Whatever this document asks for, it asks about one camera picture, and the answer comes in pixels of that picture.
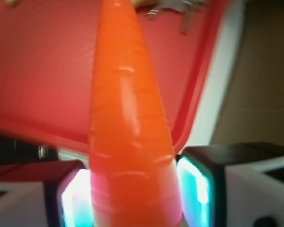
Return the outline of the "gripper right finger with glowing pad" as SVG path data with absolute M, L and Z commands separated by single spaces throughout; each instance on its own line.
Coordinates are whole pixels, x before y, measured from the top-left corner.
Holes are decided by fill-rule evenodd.
M 284 227 L 283 146 L 186 147 L 177 175 L 190 227 Z

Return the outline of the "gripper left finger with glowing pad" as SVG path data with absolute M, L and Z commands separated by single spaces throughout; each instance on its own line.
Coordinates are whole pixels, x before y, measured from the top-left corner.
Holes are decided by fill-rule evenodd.
M 0 227 L 92 227 L 89 170 L 80 161 L 0 166 Z

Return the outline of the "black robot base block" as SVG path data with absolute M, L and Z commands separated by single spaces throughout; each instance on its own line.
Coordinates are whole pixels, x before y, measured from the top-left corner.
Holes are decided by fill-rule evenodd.
M 55 148 L 0 135 L 0 166 L 57 160 L 59 157 Z

